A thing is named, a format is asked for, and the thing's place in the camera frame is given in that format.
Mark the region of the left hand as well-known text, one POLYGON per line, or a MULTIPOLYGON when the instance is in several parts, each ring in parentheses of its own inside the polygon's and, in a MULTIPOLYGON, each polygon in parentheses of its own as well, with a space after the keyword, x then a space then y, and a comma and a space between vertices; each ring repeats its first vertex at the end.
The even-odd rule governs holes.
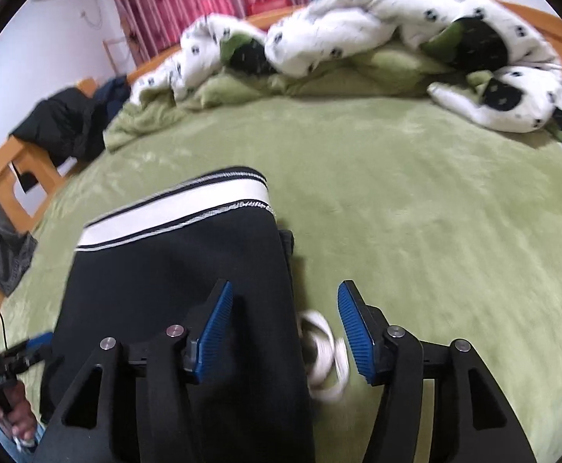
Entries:
POLYGON ((0 407, 0 429, 8 439, 31 442, 35 439, 37 420, 30 401, 25 396, 25 385, 19 380, 10 388, 4 389, 11 411, 6 414, 0 407))

